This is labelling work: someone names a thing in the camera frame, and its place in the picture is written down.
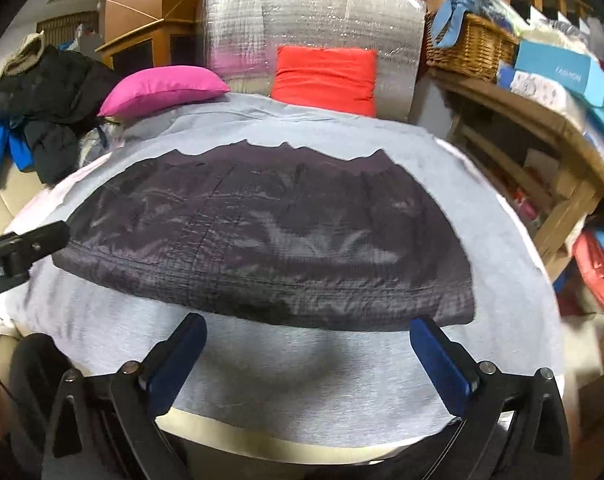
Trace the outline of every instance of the metal bolt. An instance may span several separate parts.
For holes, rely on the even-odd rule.
[[[490,361],[482,361],[480,363],[480,370],[482,370],[487,375],[492,375],[495,373],[495,370],[497,370],[497,368]]]
[[[139,369],[140,369],[140,364],[137,361],[127,361],[122,366],[122,371],[125,374],[134,374]]]
[[[546,367],[540,368],[540,375],[544,379],[550,381],[551,379],[553,379],[553,370],[551,370],[551,368],[546,368]]]
[[[71,368],[64,375],[64,381],[66,381],[67,383],[72,383],[73,381],[79,379],[81,376],[82,375],[80,374],[79,370],[76,370],[75,368]]]

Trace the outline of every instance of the blue box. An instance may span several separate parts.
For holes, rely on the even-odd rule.
[[[522,41],[515,69],[559,82],[588,106],[604,129],[604,70],[596,59],[558,46]]]
[[[559,82],[591,106],[604,106],[604,70],[596,59],[572,50],[522,41],[515,70],[540,74]]]
[[[511,91],[511,83],[515,77],[515,69],[502,60],[498,61],[497,84],[500,88]]]

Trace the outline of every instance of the gray sheet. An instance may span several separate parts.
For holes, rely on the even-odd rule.
[[[126,135],[126,146],[76,184],[48,221],[66,219],[134,162],[176,148],[196,154],[243,139],[264,146],[286,141],[346,159],[382,148],[439,203],[471,262],[476,319],[446,328],[447,335],[506,372],[549,366],[562,373],[559,317],[546,274],[495,191],[423,129],[228,94],[142,120]],[[86,282],[50,260],[9,294],[8,310],[97,373],[143,358],[186,312]],[[177,408],[285,440],[346,447],[435,433],[451,418],[408,333],[327,332],[203,316],[209,340]]]

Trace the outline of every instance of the red bag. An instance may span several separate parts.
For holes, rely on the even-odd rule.
[[[604,310],[604,251],[595,236],[582,232],[573,244],[573,256],[584,284]]]

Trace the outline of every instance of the blue clamp pad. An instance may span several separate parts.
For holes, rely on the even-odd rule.
[[[479,384],[476,362],[458,343],[451,342],[429,317],[411,321],[411,346],[447,407],[463,416],[468,397]]]
[[[191,312],[166,340],[157,343],[142,362],[140,386],[148,395],[150,416],[165,415],[207,342],[207,322]]]

